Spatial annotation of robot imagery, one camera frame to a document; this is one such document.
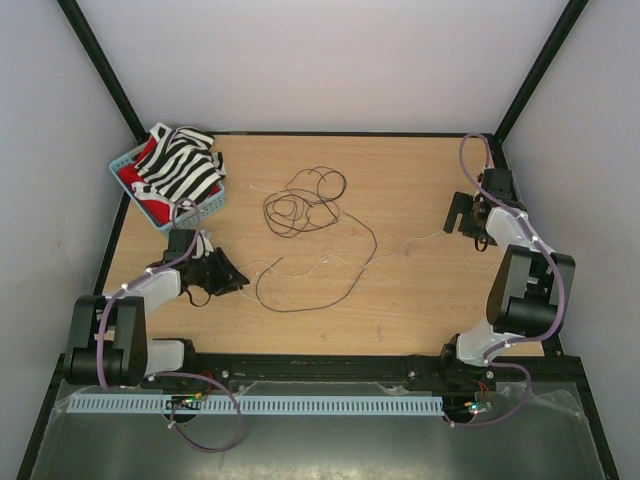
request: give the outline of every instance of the white wall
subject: white wall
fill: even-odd
[[[146,128],[494,131],[567,0],[80,0]]]
[[[640,3],[592,1],[506,153],[536,227],[575,257],[561,338],[584,360],[621,478],[640,444]]]
[[[75,299],[91,293],[133,137],[55,2],[0,15],[0,478],[15,478]]]

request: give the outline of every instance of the black cable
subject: black cable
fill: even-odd
[[[187,292],[187,296],[189,297],[189,303],[190,303],[191,305],[193,305],[194,307],[198,307],[198,308],[202,308],[202,307],[204,307],[205,305],[207,305],[207,303],[209,303],[209,301],[211,300],[211,297],[213,296],[213,295],[209,294],[209,298],[207,298],[207,301],[206,301],[206,302],[204,302],[202,305],[198,305],[197,303],[195,303],[195,302],[193,301],[193,296],[191,295],[191,292],[189,291],[189,289],[188,289],[188,288],[185,290],[185,292]]]
[[[369,255],[369,258],[367,259],[367,261],[365,262],[365,265],[367,265],[371,259],[373,258],[373,256],[376,254],[376,251],[378,250],[378,239],[376,238],[376,234],[373,233],[373,230],[371,230],[367,225],[365,225],[364,223],[362,223],[360,220],[358,220],[356,217],[354,217],[353,215],[347,213],[347,212],[343,212],[345,215],[353,218],[356,222],[358,222],[360,225],[362,225],[364,228],[366,228],[367,230],[369,230],[369,233],[371,233],[371,238],[373,238],[373,251],[371,252],[371,255]],[[355,280],[353,281],[353,283],[351,284],[351,286],[349,287],[349,290],[347,290],[347,293],[345,293],[342,297],[340,297],[338,300],[331,302],[327,305],[323,305],[321,307],[309,307],[309,308],[297,308],[295,310],[278,310],[277,308],[273,308],[270,307],[269,305],[265,304],[264,301],[262,301],[262,299],[260,298],[260,281],[262,280],[262,277],[264,276],[264,274],[270,270],[271,268],[273,268],[274,265],[276,265],[280,260],[282,260],[284,257],[280,257],[278,260],[276,260],[270,268],[267,268],[265,270],[263,270],[263,272],[258,276],[258,280],[256,281],[256,299],[260,302],[260,304],[268,309],[271,310],[272,312],[278,312],[278,313],[298,313],[298,312],[311,312],[313,310],[323,310],[325,308],[329,308],[329,307],[333,307],[334,305],[337,305],[338,303],[340,303],[342,300],[344,300],[345,298],[347,298],[351,292],[353,291],[353,289],[356,287],[356,284],[358,283],[358,280],[360,280],[360,277],[362,277],[362,274],[364,273],[365,269],[361,269],[360,272],[358,273],[358,275],[356,276]]]
[[[473,245],[478,252],[486,252],[487,248],[489,248],[489,237],[486,234],[481,233],[473,239]]]
[[[300,175],[315,174],[318,176],[315,191],[303,188],[292,188]],[[337,175],[341,182],[340,191],[334,196],[324,196],[320,193],[321,185],[327,182],[327,177]],[[287,182],[284,190],[269,195],[263,205],[262,211],[269,230],[282,238],[293,238],[300,233],[315,232],[323,228],[330,227],[338,223],[340,208],[335,203],[347,189],[347,179],[337,170],[322,165],[314,168],[306,168],[296,173]],[[330,220],[321,225],[316,225],[311,221],[310,212],[314,207],[322,206],[330,215]]]
[[[291,184],[304,173],[306,173],[307,175],[318,175],[318,182],[316,183],[315,191],[291,187]],[[341,186],[339,192],[333,196],[322,195],[320,192],[321,186],[323,185],[323,182],[327,182],[327,177],[331,175],[337,176],[340,180]],[[340,207],[338,207],[335,201],[342,197],[346,189],[346,177],[333,168],[320,165],[314,168],[306,168],[304,170],[300,170],[293,176],[291,180],[287,182],[284,190],[273,193],[265,199],[263,203],[263,213],[265,221],[267,222],[267,226],[269,227],[269,230],[271,230],[279,237],[293,238],[300,233],[315,232],[318,230],[322,230],[323,228],[330,227],[331,225],[335,225],[336,223],[338,223],[340,214],[344,213],[348,217],[358,222],[364,228],[366,228],[369,233],[371,233],[371,238],[373,238],[373,251],[371,252],[371,255],[369,255],[367,261],[364,263],[364,265],[366,266],[371,262],[374,255],[376,254],[376,251],[378,250],[378,239],[376,238],[373,230],[371,230],[371,228],[369,228],[363,222],[347,212],[340,211]],[[329,213],[328,221],[320,225],[314,224],[311,221],[310,214],[311,210],[314,207],[318,206],[322,206]],[[276,260],[270,268],[273,268],[273,266],[275,266],[283,258],[284,257],[280,257],[278,260]],[[325,308],[333,307],[351,294],[365,270],[364,268],[360,270],[347,292],[334,302],[323,305],[321,307],[297,308],[295,310],[279,310],[277,308],[270,307],[260,298],[260,282],[262,281],[262,277],[270,268],[263,270],[256,280],[256,299],[264,308],[278,313],[310,312],[313,310],[322,310]]]

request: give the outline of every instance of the wire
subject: wire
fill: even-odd
[[[231,400],[231,403],[233,403],[233,406],[238,414],[237,415],[238,428],[233,438],[226,445],[223,445],[222,447],[205,447],[203,445],[200,445],[199,443],[194,442],[189,437],[187,437],[187,435],[182,431],[182,429],[178,426],[178,424],[175,421],[176,411],[180,408],[181,404],[175,404],[173,406],[173,408],[171,409],[171,413],[169,415],[169,429],[175,430],[182,437],[182,439],[187,443],[187,445],[189,445],[191,448],[194,448],[195,450],[198,450],[199,452],[202,452],[202,453],[223,453],[231,450],[233,447],[237,446],[243,440],[245,428],[244,428],[244,416],[242,415],[242,411],[240,410],[240,403],[238,402],[236,397],[234,397],[233,394],[224,385],[217,382],[213,378],[205,377],[203,375],[197,375],[195,373],[161,372],[161,373],[156,373],[156,376],[157,377],[193,378],[196,380],[207,382],[210,385],[219,388],[227,397],[229,397],[229,399]]]
[[[497,263],[494,263],[493,265],[491,265],[490,267],[487,268],[473,268],[470,264],[469,264],[469,260],[467,259],[467,249],[465,248],[466,242],[464,241],[464,236],[460,236],[458,237],[460,239],[460,247],[462,248],[462,259],[464,260],[465,265],[467,266],[467,268],[473,272],[477,272],[477,273],[486,273],[489,270],[493,270],[495,268],[496,265],[498,265]]]
[[[238,288],[237,292],[242,295],[244,298],[248,298],[249,300],[251,300],[252,302],[257,302],[260,303],[260,300],[250,297],[249,295],[247,295],[246,293],[244,293],[243,288]]]
[[[482,399],[484,400],[484,392],[486,391],[489,394],[489,397],[493,400],[493,392],[489,390],[489,387],[482,382],[478,382],[478,385],[480,385],[480,391],[482,391]]]
[[[313,190],[292,186],[296,182],[296,180],[299,179],[299,177],[305,176],[305,174],[307,176],[307,179],[311,178],[315,181],[315,188]],[[325,187],[325,189],[329,186],[327,185],[328,177],[336,177],[338,179],[337,193],[333,195],[322,193],[323,186]],[[314,168],[305,168],[303,170],[300,170],[293,176],[293,178],[291,178],[291,180],[287,182],[283,190],[271,193],[271,195],[269,195],[264,200],[262,204],[262,212],[265,222],[267,223],[267,227],[269,228],[269,230],[271,230],[271,232],[278,235],[279,237],[293,238],[301,233],[316,232],[318,230],[328,228],[338,223],[340,215],[344,213],[346,216],[355,220],[362,227],[367,229],[371,234],[371,238],[373,239],[373,251],[371,252],[371,255],[369,255],[369,258],[367,259],[363,267],[360,267],[359,269],[354,267],[358,271],[358,275],[354,279],[347,292],[338,300],[328,303],[327,305],[322,305],[320,307],[284,310],[271,307],[262,300],[262,298],[260,297],[260,282],[264,278],[265,273],[270,269],[273,269],[273,267],[283,259],[283,257],[279,258],[273,264],[269,265],[267,269],[263,270],[260,275],[258,275],[255,283],[256,300],[260,302],[260,304],[264,308],[277,313],[311,312],[314,310],[323,310],[325,308],[337,305],[351,294],[356,284],[360,280],[360,277],[362,277],[365,268],[371,263],[373,257],[376,254],[376,251],[378,250],[378,239],[376,238],[376,235],[373,230],[371,230],[371,228],[369,228],[365,223],[363,223],[350,213],[341,212],[340,207],[338,207],[338,205],[335,203],[336,200],[342,197],[346,189],[347,179],[342,173],[333,168],[319,165]],[[316,220],[317,218],[322,218],[322,213],[324,213],[325,218],[321,221]],[[311,271],[313,271],[318,266],[319,262],[320,260],[318,260]]]
[[[487,387],[482,382],[478,382],[478,386],[480,387],[480,400],[484,400],[484,389]]]
[[[204,303],[201,303],[200,305],[198,305],[197,303],[195,303],[195,302],[193,301],[193,295],[192,295],[192,293],[189,291],[189,289],[188,289],[188,288],[187,288],[187,289],[185,289],[185,292],[187,293],[187,296],[189,297],[189,303],[190,303],[191,305],[193,305],[194,307],[197,307],[197,308],[202,308],[202,307],[206,306],[206,305],[209,303],[209,301],[211,301],[211,297],[213,297],[213,295],[209,294],[209,296],[207,297],[207,299],[205,300],[205,302],[204,302]]]
[[[491,148],[489,147],[489,142],[488,142],[487,138],[484,135],[481,135],[479,133],[468,133],[460,141],[460,148],[458,150],[458,160],[460,162],[460,167],[462,168],[462,172],[467,177],[467,180],[469,180],[471,185],[473,185],[485,198],[487,198],[488,200],[492,201],[493,203],[495,203],[499,207],[503,208],[507,213],[509,213],[513,218],[516,219],[516,222],[523,228],[524,234],[528,237],[529,241],[531,241],[531,243],[540,251],[540,253],[544,257],[544,259],[549,264],[549,267],[551,268],[551,272],[553,273],[553,276],[555,278],[556,284],[558,286],[558,308],[556,309],[556,316],[555,316],[555,318],[553,320],[553,323],[551,324],[549,329],[545,333],[543,333],[542,335],[538,335],[536,337],[531,337],[531,338],[526,338],[526,337],[525,338],[512,338],[512,339],[509,339],[509,342],[507,342],[505,340],[505,341],[502,341],[500,343],[497,343],[496,345],[494,345],[494,346],[490,347],[489,349],[487,349],[486,352],[484,352],[482,357],[484,359],[485,365],[490,365],[492,367],[498,367],[498,368],[513,368],[513,369],[516,369],[516,370],[520,370],[524,374],[525,381],[526,381],[524,395],[522,396],[520,401],[516,404],[516,406],[513,407],[509,412],[505,413],[504,415],[502,415],[502,416],[500,416],[498,418],[494,418],[492,420],[487,420],[487,421],[484,421],[484,422],[481,422],[481,423],[476,423],[476,422],[474,422],[472,424],[454,423],[446,413],[444,414],[445,420],[447,420],[451,424],[452,427],[453,426],[459,426],[459,427],[462,427],[462,428],[487,427],[487,426],[490,426],[490,425],[496,425],[498,423],[503,422],[504,420],[506,420],[507,418],[511,417],[512,415],[516,414],[522,408],[524,403],[527,401],[527,398],[531,394],[531,375],[529,374],[529,371],[525,367],[523,367],[522,365],[518,365],[517,363],[494,362],[494,361],[490,360],[489,357],[493,352],[496,352],[496,351],[498,351],[498,350],[500,350],[500,349],[502,349],[504,347],[509,348],[514,343],[542,342],[544,340],[547,340],[551,336],[553,336],[553,334],[555,334],[555,332],[560,327],[560,324],[562,323],[562,317],[564,316],[565,301],[566,301],[564,282],[562,281],[562,275],[560,274],[560,270],[558,269],[558,265],[553,260],[553,258],[551,256],[551,252],[548,250],[547,246],[544,244],[544,242],[542,242],[542,240],[536,234],[536,232],[533,231],[531,229],[531,227],[529,226],[528,222],[526,221],[526,216],[522,212],[520,212],[519,210],[516,210],[515,208],[512,208],[512,207],[506,205],[504,202],[498,200],[496,197],[494,197],[489,192],[487,192],[484,188],[482,188],[482,186],[476,181],[476,179],[473,177],[473,175],[471,175],[471,172],[467,168],[467,166],[465,164],[465,161],[464,161],[464,146],[467,143],[467,140],[469,140],[470,138],[474,138],[474,137],[475,138],[480,138],[484,142],[484,147],[485,147],[485,168],[490,165],[490,162],[491,162]]]
[[[303,174],[317,176],[315,190],[293,188],[291,185]],[[320,192],[327,177],[337,176],[339,179],[338,193],[325,196]],[[315,232],[338,223],[340,208],[335,203],[347,189],[346,177],[337,170],[319,165],[305,168],[296,173],[284,186],[284,190],[272,193],[262,204],[262,211],[269,230],[282,238],[293,238],[300,233]],[[329,215],[328,221],[315,224],[312,221],[315,209]]]
[[[177,265],[178,263],[188,259],[191,256],[191,253],[193,252],[194,248],[196,248],[196,244],[198,243],[198,237],[200,236],[200,211],[198,210],[198,206],[193,200],[191,200],[190,198],[182,198],[174,204],[173,206],[174,219],[172,220],[173,226],[174,228],[176,226],[175,213],[177,212],[177,209],[184,203],[190,204],[190,206],[194,209],[195,216],[196,216],[195,235],[193,236],[193,240],[191,240],[191,244],[189,245],[189,248],[187,248],[187,251],[184,253],[184,255],[181,255],[180,257],[176,258],[175,260],[165,265],[161,265],[156,268],[147,268],[145,272],[142,275],[140,275],[138,278],[134,279],[128,284],[126,283],[123,284],[119,290],[117,290],[111,295],[111,298],[107,301],[107,304],[102,310],[102,318],[100,319],[100,325],[98,326],[98,338],[97,338],[97,346],[96,346],[96,369],[98,374],[98,383],[100,384],[100,386],[104,391],[110,390],[104,374],[104,336],[107,331],[109,314],[111,313],[111,309],[113,308],[114,303],[119,298],[123,297],[129,290],[135,290],[136,288],[138,288],[140,285],[142,285],[144,282],[149,280],[154,275],[157,275],[158,273],[169,270],[174,265]]]
[[[213,380],[213,374],[209,371],[209,370],[204,370],[201,375],[204,374],[205,376],[209,377],[211,380]],[[209,388],[207,388],[207,397],[209,397],[209,395],[211,395],[211,390],[213,390],[213,384],[209,384]]]
[[[373,230],[371,230],[367,225],[365,225],[364,223],[362,223],[360,220],[358,220],[356,217],[354,217],[353,215],[347,213],[347,212],[343,212],[345,215],[347,215],[348,217],[351,217],[352,219],[354,219],[356,222],[358,222],[360,225],[362,225],[364,228],[366,228],[369,233],[371,233],[371,238],[373,238],[373,251],[371,252],[371,255],[369,255],[369,258],[367,259],[367,263],[369,263],[371,261],[371,259],[373,258],[373,256],[376,254],[376,250],[378,250],[378,239],[376,238],[376,234],[373,233]],[[282,260],[283,257],[280,257],[278,260],[276,260],[271,267],[274,267],[280,260]],[[353,291],[353,289],[356,287],[356,284],[358,283],[358,280],[360,280],[360,277],[362,277],[362,275],[364,274],[364,268],[360,269],[360,272],[358,273],[358,275],[356,276],[355,280],[353,281],[353,283],[351,284],[351,286],[349,287],[349,289],[347,290],[347,292],[340,297],[338,300],[335,300],[331,303],[328,303],[326,305],[322,305],[320,307],[309,307],[309,308],[296,308],[294,310],[280,310],[277,308],[273,308],[269,305],[267,305],[266,303],[264,303],[264,301],[262,300],[262,298],[260,298],[260,281],[262,280],[262,277],[264,277],[264,274],[268,271],[268,269],[265,269],[259,276],[258,276],[258,280],[256,281],[256,299],[260,302],[260,304],[268,309],[271,310],[272,312],[277,312],[277,313],[299,313],[299,312],[311,312],[314,310],[324,310],[325,308],[329,308],[329,307],[333,307],[334,305],[337,305],[338,303],[340,303],[341,301],[343,301],[345,298],[347,298],[349,296],[349,294],[351,294],[351,292]]]
[[[347,262],[344,258],[342,258],[342,257],[340,257],[340,256],[338,256],[338,255],[323,255],[322,257],[320,257],[320,258],[318,259],[318,261],[317,261],[317,262],[316,262],[316,264],[311,268],[311,270],[307,271],[306,273],[302,273],[302,274],[300,274],[300,275],[286,275],[286,274],[284,274],[284,273],[281,273],[281,272],[279,272],[278,270],[276,270],[275,268],[273,268],[273,265],[274,265],[274,264],[269,264],[269,263],[265,262],[264,260],[255,260],[255,261],[251,262],[249,265],[246,265],[246,266],[244,266],[244,267],[240,267],[238,270],[240,270],[240,271],[242,271],[242,270],[246,270],[247,268],[249,268],[249,267],[251,267],[251,266],[255,265],[256,263],[261,263],[261,264],[263,264],[263,265],[265,265],[265,266],[267,267],[267,270],[272,271],[273,273],[275,273],[276,275],[278,275],[278,276],[280,276],[280,277],[285,277],[285,278],[304,278],[304,277],[308,277],[309,275],[311,275],[311,274],[315,271],[315,269],[316,269],[316,268],[318,268],[318,267],[320,266],[320,264],[321,264],[321,263],[326,263],[326,262],[323,262],[323,260],[327,260],[327,259],[329,259],[329,258],[335,258],[336,260],[340,260],[342,263],[344,263],[344,264],[346,264],[346,265],[350,266],[351,268],[353,268],[354,270],[356,270],[356,271],[358,271],[358,272],[359,272],[359,271],[361,271],[361,270],[364,270],[365,268],[368,268],[370,265],[372,265],[372,264],[376,263],[378,260],[382,260],[383,258],[393,257],[393,256],[397,255],[397,254],[398,254],[398,252],[399,252],[400,250],[402,250],[402,248],[403,248],[405,245],[407,245],[408,243],[414,242],[414,241],[416,241],[416,240],[426,240],[426,239],[428,239],[428,238],[436,237],[436,236],[438,236],[438,235],[441,235],[442,233],[444,233],[444,232],[442,232],[442,230],[439,230],[439,231],[437,231],[437,232],[435,232],[435,233],[432,233],[431,235],[427,235],[426,237],[416,237],[416,238],[412,238],[412,239],[410,239],[410,240],[407,240],[407,241],[406,241],[406,242],[404,242],[402,245],[400,245],[400,246],[396,249],[396,251],[395,251],[395,252],[390,253],[390,254],[388,254],[388,255],[379,255],[379,256],[377,256],[376,258],[374,258],[373,260],[371,260],[370,262],[368,262],[367,264],[365,264],[365,265],[364,265],[364,266],[362,266],[362,267],[356,267],[354,264]]]

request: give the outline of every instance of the red fabric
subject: red fabric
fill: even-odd
[[[149,141],[147,142],[147,144],[144,146],[144,148],[142,149],[142,152],[140,152],[140,155],[138,155],[138,158],[136,158],[136,161],[133,164],[136,165],[140,160],[142,160],[144,157],[149,155],[151,153],[151,151],[154,148],[156,148],[156,145],[158,145],[158,141],[155,139],[155,137],[151,137],[149,139]]]
[[[138,171],[133,164],[121,168],[118,172],[118,176],[130,189],[132,183],[143,181],[138,175]],[[157,200],[140,200],[139,198],[136,198],[136,200],[153,218],[156,219],[160,225],[166,225],[170,222],[169,205],[166,203],[162,203]]]
[[[131,191],[133,191],[133,189],[131,188],[131,184],[133,184],[134,182],[144,182],[144,180],[142,180],[142,178],[140,178],[140,176],[138,175],[138,171],[136,170],[136,167],[135,167],[136,164],[140,160],[142,160],[144,157],[149,155],[149,153],[151,153],[151,151],[156,147],[157,144],[158,142],[156,141],[156,139],[151,137],[147,142],[147,144],[145,145],[142,152],[140,152],[140,155],[138,155],[138,158],[136,159],[135,163],[132,163],[131,165],[127,165],[126,167],[121,168],[120,171],[118,172],[118,176],[120,177],[120,179],[124,182],[125,185],[129,187]],[[219,191],[220,191],[220,187],[216,184],[213,186],[213,190],[211,191],[209,196],[215,195]],[[138,198],[136,198],[136,201],[140,205],[142,205],[142,207],[160,225],[166,225],[171,221],[170,219],[171,211],[170,211],[169,205],[167,205],[166,203],[162,203],[157,200],[140,200]]]

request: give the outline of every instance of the black metal frame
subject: black metal frame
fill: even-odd
[[[516,97],[509,107],[495,134],[486,134],[497,168],[508,168],[502,150],[507,135],[531,98],[544,73],[558,53],[562,43],[577,21],[588,0],[569,0],[560,19],[551,32],[542,51],[538,55],[529,74],[525,78]],[[146,140],[147,134],[140,123],[124,89],[111,68],[98,40],[91,31],[76,0],[58,0],[69,23],[75,30],[87,54],[109,90],[114,102],[126,120],[134,137],[139,143]],[[462,137],[460,133],[369,133],[369,132],[215,132],[223,134],[245,135],[319,135],[319,136],[371,136],[371,137]],[[104,288],[111,266],[118,238],[126,217],[129,197],[122,196],[109,243],[98,274],[94,294],[100,294]],[[580,358],[564,354],[562,344],[556,335],[543,342],[544,357],[509,357],[510,362],[525,366],[534,381],[573,382],[578,389],[584,412],[598,450],[598,455],[608,479],[618,478],[616,467],[598,416],[586,374]],[[242,355],[242,354],[194,354],[190,366],[209,370],[217,379],[229,385],[240,385],[253,380],[272,381],[349,381],[378,382],[382,385],[402,385],[414,391],[432,391],[436,395],[466,395],[468,392],[443,387],[434,379],[438,357],[429,356],[316,356],[316,355]],[[26,450],[18,478],[28,479],[37,458],[44,437],[48,418],[53,407],[58,388],[62,380],[63,356],[60,357],[49,385],[40,414],[36,421],[29,446]],[[516,370],[498,369],[495,381],[520,381],[521,374]]]

